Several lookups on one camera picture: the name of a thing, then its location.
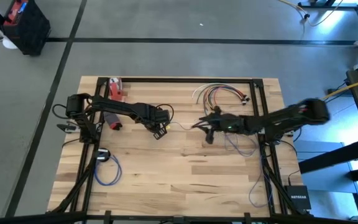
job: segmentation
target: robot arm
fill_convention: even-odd
[[[85,100],[89,105],[84,110]],[[97,124],[91,123],[88,116],[98,111],[126,115],[135,123],[143,124],[147,130],[154,134],[156,139],[160,139],[167,133],[166,126],[170,122],[167,110],[152,105],[123,103],[86,93],[75,94],[67,98],[66,116],[74,119],[80,127],[80,142],[94,143],[97,140]]]
[[[317,99],[306,99],[302,102],[290,105],[282,110],[275,111],[263,116],[236,116],[233,114],[221,114],[218,106],[214,113],[200,118],[207,122],[210,128],[204,125],[194,125],[200,128],[207,136],[206,141],[213,143],[213,133],[222,131],[224,133],[253,135],[264,129],[267,141],[276,141],[289,132],[303,125],[324,124],[329,121],[329,113],[325,102]]]

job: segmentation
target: black box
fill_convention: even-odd
[[[285,186],[285,190],[290,196],[295,207],[299,210],[309,210],[311,209],[309,193],[307,186],[298,185],[298,186]]]
[[[24,55],[39,55],[49,36],[50,23],[34,0],[13,0],[2,29]]]

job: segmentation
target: blue cable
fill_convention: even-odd
[[[226,133],[224,133],[224,137],[225,137],[225,141],[224,141],[224,147],[225,147],[225,149],[227,149],[227,147],[226,147],[226,139],[227,139],[227,140],[229,141],[229,143],[237,150],[237,152],[238,152],[240,155],[244,156],[244,157],[250,157],[250,156],[252,156],[252,155],[254,154],[254,152],[256,151],[256,148],[255,148],[253,151],[251,151],[251,152],[249,152],[249,153],[241,152],[240,149],[231,141],[231,139],[227,136]],[[249,191],[249,193],[248,193],[248,200],[249,200],[249,202],[252,204],[252,206],[254,206],[255,208],[262,208],[262,207],[268,205],[269,202],[270,202],[270,200],[272,199],[272,196],[273,196],[273,191],[271,191],[271,193],[270,193],[270,195],[269,195],[269,197],[268,197],[268,199],[267,199],[267,203],[264,204],[264,205],[256,205],[256,204],[251,200],[251,193],[252,193],[252,191],[255,189],[256,185],[258,184],[258,182],[259,182],[259,180],[260,180],[260,178],[261,178],[261,176],[262,176],[262,173],[263,173],[263,171],[262,171],[262,156],[261,156],[261,157],[260,157],[260,173],[259,173],[259,177],[258,177],[258,179],[256,180],[255,184],[252,186],[252,188],[251,188],[251,190]]]
[[[114,155],[112,155],[112,156],[110,157],[110,159],[112,159],[112,160],[118,165],[116,177],[115,177],[114,180],[113,180],[112,182],[110,182],[110,183],[103,183],[103,182],[99,179],[99,177],[98,177],[98,167],[99,167],[99,165],[100,165],[101,162],[96,161],[96,167],[95,167],[95,170],[94,170],[94,178],[95,178],[96,181],[98,181],[98,183],[99,183],[100,185],[102,185],[102,186],[112,186],[112,185],[118,183],[119,179],[120,179],[121,176],[122,176],[122,168],[121,168],[121,165],[120,165],[119,162],[118,162],[118,159],[117,159]]]

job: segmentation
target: wooden tabletop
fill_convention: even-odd
[[[96,81],[97,77],[82,77],[78,92],[93,94]],[[127,103],[171,104],[175,109],[173,121],[189,128],[204,116],[202,105],[196,105],[196,100],[191,98],[192,92],[202,84],[127,82],[124,83],[124,99]],[[232,85],[250,95],[248,84]],[[264,78],[264,86],[268,110],[283,108],[278,79]],[[255,102],[241,106],[232,93],[218,92],[216,101],[226,113],[253,114],[251,103]],[[259,94],[257,104],[262,111]],[[128,117],[119,117],[124,127],[113,131],[105,124],[101,147],[118,158],[122,178],[109,187],[93,182],[89,214],[102,215],[105,210],[111,210],[114,215],[241,217],[249,212],[252,217],[270,216],[266,206],[259,207],[267,203],[267,196],[263,175],[260,177],[260,153],[255,136],[230,135],[242,152],[256,149],[252,156],[243,157],[225,142],[221,133],[216,133],[214,144],[209,145],[204,141],[205,133],[199,129],[187,131],[172,123],[168,134],[155,140],[143,125],[135,124]],[[67,134],[65,141],[76,138],[78,134]],[[284,137],[284,140],[292,144],[292,138]],[[82,143],[79,142],[67,144],[62,149],[48,210],[55,208],[73,187],[81,151]],[[277,146],[277,157],[283,184],[286,184],[288,175],[299,169],[298,161],[294,150],[286,144]],[[113,161],[107,161],[99,166],[98,175],[101,180],[110,182],[116,171]],[[291,176],[291,182],[302,184],[299,172]],[[277,191],[272,186],[279,212]],[[83,193],[78,208],[81,208],[82,198]]]

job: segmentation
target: gray concrete floor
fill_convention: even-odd
[[[0,10],[5,11],[9,2],[0,0]],[[51,37],[68,37],[81,0],[36,2],[50,19]],[[327,14],[320,9],[310,13],[312,21]],[[296,10],[276,0],[88,0],[76,36],[358,40],[358,17],[354,11],[338,11],[320,26],[310,27],[300,23]],[[49,42],[41,56],[27,57],[0,44],[0,216],[64,48],[65,43]],[[153,75],[279,78],[289,105],[324,96],[327,88],[343,82],[346,70],[355,64],[358,48],[351,46],[74,43],[54,103],[64,103],[76,93],[83,75]],[[305,128],[301,139],[358,140],[358,112],[353,104],[351,98],[331,102],[332,121]],[[17,215],[46,209],[65,136],[56,128],[61,122],[48,117]],[[317,206],[315,215],[325,217],[318,211],[323,205]],[[336,210],[331,215],[338,217]]]

